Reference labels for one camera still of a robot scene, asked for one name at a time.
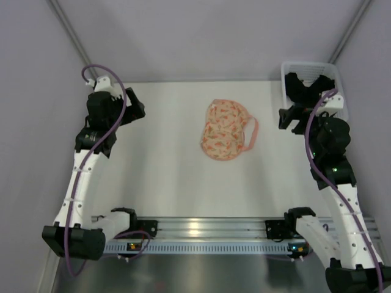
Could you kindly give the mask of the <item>black bra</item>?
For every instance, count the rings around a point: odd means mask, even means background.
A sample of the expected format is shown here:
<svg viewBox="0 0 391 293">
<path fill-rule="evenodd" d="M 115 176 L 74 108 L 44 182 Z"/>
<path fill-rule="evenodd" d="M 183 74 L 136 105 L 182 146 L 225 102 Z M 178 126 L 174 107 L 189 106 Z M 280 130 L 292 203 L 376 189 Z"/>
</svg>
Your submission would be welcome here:
<svg viewBox="0 0 391 293">
<path fill-rule="evenodd" d="M 320 75 L 315 82 L 306 87 L 296 73 L 285 75 L 285 90 L 289 99 L 303 107 L 313 108 L 323 92 L 335 88 L 335 81 L 327 76 Z"/>
</svg>

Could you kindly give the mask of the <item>peach floral mesh laundry bag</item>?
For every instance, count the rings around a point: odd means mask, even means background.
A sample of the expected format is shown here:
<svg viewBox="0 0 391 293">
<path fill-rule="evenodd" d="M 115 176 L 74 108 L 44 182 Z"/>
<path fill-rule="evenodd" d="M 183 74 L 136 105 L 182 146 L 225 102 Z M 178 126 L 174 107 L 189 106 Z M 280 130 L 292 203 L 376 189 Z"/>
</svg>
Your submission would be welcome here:
<svg viewBox="0 0 391 293">
<path fill-rule="evenodd" d="M 236 101 L 215 99 L 206 111 L 200 145 L 204 153 L 217 161 L 229 161 L 253 149 L 259 123 Z"/>
</svg>

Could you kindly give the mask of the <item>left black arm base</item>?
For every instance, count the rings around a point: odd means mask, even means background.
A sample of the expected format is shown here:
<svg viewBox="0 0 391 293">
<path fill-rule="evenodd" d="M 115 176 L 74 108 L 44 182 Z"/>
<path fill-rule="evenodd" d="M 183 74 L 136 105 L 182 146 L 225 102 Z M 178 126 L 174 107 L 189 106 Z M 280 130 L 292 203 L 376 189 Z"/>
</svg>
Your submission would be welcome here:
<svg viewBox="0 0 391 293">
<path fill-rule="evenodd" d="M 158 232 L 158 221 L 137 219 L 130 225 L 130 231 L 144 231 L 151 237 L 155 237 Z"/>
</svg>

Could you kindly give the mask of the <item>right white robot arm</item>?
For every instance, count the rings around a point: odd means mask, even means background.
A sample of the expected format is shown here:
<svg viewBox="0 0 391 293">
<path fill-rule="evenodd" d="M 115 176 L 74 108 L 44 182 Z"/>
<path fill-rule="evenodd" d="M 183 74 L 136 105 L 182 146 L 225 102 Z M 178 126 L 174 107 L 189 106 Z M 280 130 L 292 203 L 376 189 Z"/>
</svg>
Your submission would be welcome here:
<svg viewBox="0 0 391 293">
<path fill-rule="evenodd" d="M 376 251 L 358 201 L 357 181 L 345 156 L 349 124 L 323 112 L 291 106 L 279 110 L 279 129 L 303 135 L 310 172 L 331 214 L 337 238 L 308 207 L 284 214 L 290 230 L 302 236 L 322 262 L 331 292 L 383 292 L 390 286 L 390 267 Z"/>
</svg>

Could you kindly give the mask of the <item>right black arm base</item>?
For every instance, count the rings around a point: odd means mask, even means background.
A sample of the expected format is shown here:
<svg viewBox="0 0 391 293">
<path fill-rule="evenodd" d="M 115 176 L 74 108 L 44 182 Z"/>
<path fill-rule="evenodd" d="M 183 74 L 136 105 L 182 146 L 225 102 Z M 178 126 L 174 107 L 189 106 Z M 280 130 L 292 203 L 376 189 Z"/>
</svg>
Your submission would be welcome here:
<svg viewBox="0 0 391 293">
<path fill-rule="evenodd" d="M 267 239 L 274 241 L 282 241 L 293 239 L 298 236 L 292 220 L 266 220 L 266 235 Z"/>
</svg>

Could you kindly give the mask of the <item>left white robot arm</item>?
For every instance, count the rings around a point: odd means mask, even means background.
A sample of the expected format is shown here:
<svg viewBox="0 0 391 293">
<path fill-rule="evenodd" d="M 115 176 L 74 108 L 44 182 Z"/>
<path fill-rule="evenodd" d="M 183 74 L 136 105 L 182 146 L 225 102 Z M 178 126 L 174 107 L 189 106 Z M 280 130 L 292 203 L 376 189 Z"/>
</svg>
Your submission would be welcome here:
<svg viewBox="0 0 391 293">
<path fill-rule="evenodd" d="M 104 169 L 107 167 L 116 135 L 104 137 L 123 113 L 121 125 L 145 117 L 144 105 L 133 89 L 126 95 L 107 90 L 91 93 L 87 99 L 88 115 L 76 136 L 71 180 L 62 207 L 52 225 L 46 225 L 42 238 L 59 257 L 98 260 L 108 241 L 125 231 L 134 231 L 137 216 L 134 209 L 114 208 L 92 220 L 93 202 Z"/>
</svg>

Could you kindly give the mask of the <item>white plastic basket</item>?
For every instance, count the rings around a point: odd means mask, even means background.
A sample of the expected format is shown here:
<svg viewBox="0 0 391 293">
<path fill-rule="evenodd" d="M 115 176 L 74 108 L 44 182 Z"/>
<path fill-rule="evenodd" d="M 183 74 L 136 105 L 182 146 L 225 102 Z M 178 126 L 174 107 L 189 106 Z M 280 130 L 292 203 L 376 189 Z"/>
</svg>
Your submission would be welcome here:
<svg viewBox="0 0 391 293">
<path fill-rule="evenodd" d="M 335 86 L 338 89 L 337 98 L 340 97 L 343 101 L 342 108 L 336 112 L 336 117 L 344 121 L 348 121 L 349 114 L 345 101 L 345 93 L 342 86 L 342 79 L 337 67 L 331 63 L 322 62 L 304 62 L 304 61 L 286 61 L 281 64 L 281 84 L 282 84 L 282 102 L 283 108 L 288 109 L 293 105 L 293 102 L 286 93 L 285 76 L 288 73 L 296 73 L 299 80 L 303 82 L 306 87 L 312 85 L 320 75 L 333 79 Z"/>
</svg>

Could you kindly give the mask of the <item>left aluminium frame post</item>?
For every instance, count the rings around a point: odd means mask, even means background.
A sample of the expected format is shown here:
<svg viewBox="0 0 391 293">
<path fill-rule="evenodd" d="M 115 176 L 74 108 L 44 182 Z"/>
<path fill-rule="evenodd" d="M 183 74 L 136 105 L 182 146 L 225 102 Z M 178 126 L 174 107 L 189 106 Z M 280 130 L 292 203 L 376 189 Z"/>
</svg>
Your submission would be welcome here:
<svg viewBox="0 0 391 293">
<path fill-rule="evenodd" d="M 75 29 L 73 28 L 67 14 L 65 13 L 64 8 L 61 6 L 60 2 L 57 0 L 47 0 L 46 3 L 50 7 L 54 16 L 57 18 L 59 24 L 63 28 L 65 34 L 70 40 L 73 48 L 75 49 L 78 57 L 80 58 L 84 66 L 90 65 L 91 59 L 89 58 L 87 51 L 82 45 Z"/>
</svg>

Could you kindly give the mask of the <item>aluminium frame post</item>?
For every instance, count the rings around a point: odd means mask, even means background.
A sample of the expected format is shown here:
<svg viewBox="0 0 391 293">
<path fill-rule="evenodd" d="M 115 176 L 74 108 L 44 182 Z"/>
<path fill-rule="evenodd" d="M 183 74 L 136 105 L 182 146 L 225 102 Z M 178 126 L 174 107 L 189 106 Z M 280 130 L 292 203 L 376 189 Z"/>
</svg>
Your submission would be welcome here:
<svg viewBox="0 0 391 293">
<path fill-rule="evenodd" d="M 351 37 L 354 35 L 357 27 L 365 18 L 365 15 L 368 13 L 374 2 L 374 0 L 362 0 L 359 2 L 358 8 L 354 11 L 353 16 L 349 20 L 347 27 L 344 29 L 342 36 L 337 42 L 330 58 L 328 58 L 328 63 L 336 64 Z"/>
<path fill-rule="evenodd" d="M 82 45 L 75 29 L 73 28 L 67 14 L 65 13 L 64 8 L 61 6 L 60 2 L 57 0 L 47 0 L 46 3 L 50 7 L 54 16 L 57 18 L 59 24 L 63 28 L 65 34 L 70 40 L 73 48 L 75 49 L 78 57 L 80 58 L 84 66 L 90 65 L 91 59 L 89 58 L 87 51 Z"/>
</svg>

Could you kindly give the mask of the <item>aluminium mounting rail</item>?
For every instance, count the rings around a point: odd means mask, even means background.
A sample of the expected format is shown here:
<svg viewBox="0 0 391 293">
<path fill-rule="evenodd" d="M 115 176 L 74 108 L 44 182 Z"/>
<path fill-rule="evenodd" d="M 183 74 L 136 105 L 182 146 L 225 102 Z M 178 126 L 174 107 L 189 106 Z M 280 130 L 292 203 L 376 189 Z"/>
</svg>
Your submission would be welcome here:
<svg viewBox="0 0 391 293">
<path fill-rule="evenodd" d="M 266 220 L 282 217 L 138 217 L 158 221 L 154 240 L 162 241 L 250 241 L 267 240 Z"/>
</svg>

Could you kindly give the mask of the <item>right aluminium frame post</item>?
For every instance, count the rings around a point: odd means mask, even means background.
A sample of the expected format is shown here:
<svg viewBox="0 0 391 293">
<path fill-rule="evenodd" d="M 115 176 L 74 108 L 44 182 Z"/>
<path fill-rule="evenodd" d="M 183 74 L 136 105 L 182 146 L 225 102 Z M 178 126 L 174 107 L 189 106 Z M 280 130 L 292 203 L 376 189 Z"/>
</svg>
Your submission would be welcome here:
<svg viewBox="0 0 391 293">
<path fill-rule="evenodd" d="M 328 63 L 336 64 L 351 37 L 354 35 L 357 27 L 365 18 L 365 15 L 368 13 L 374 2 L 374 0 L 362 0 L 359 2 L 358 8 L 354 11 L 353 16 L 349 20 L 347 27 L 344 29 L 342 36 L 337 42 L 330 58 L 328 58 Z"/>
</svg>

